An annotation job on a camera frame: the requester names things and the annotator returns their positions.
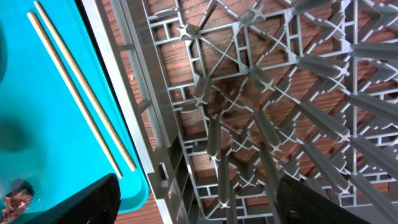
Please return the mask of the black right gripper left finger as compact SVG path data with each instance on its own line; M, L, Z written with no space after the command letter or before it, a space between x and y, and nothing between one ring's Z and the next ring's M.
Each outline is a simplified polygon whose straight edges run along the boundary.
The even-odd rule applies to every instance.
M107 174L75 195L29 220L39 224L114 223L121 205L116 174Z

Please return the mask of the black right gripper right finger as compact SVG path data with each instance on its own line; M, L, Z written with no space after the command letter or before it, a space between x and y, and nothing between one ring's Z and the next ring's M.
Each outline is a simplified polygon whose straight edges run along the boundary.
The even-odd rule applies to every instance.
M276 205L284 224L369 224L289 176L280 178Z

